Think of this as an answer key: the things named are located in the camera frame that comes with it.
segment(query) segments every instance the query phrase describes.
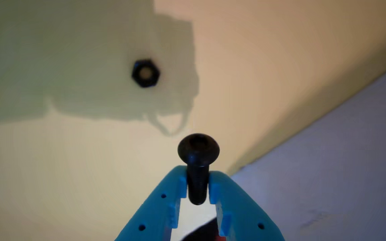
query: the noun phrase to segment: white wall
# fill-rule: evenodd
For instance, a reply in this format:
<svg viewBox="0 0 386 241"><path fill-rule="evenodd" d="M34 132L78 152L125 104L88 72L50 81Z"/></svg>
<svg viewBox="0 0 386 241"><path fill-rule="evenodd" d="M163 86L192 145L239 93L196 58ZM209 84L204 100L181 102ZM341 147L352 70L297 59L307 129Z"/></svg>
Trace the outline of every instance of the white wall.
<svg viewBox="0 0 386 241"><path fill-rule="evenodd" d="M233 179L286 240L386 240L386 74Z"/></svg>

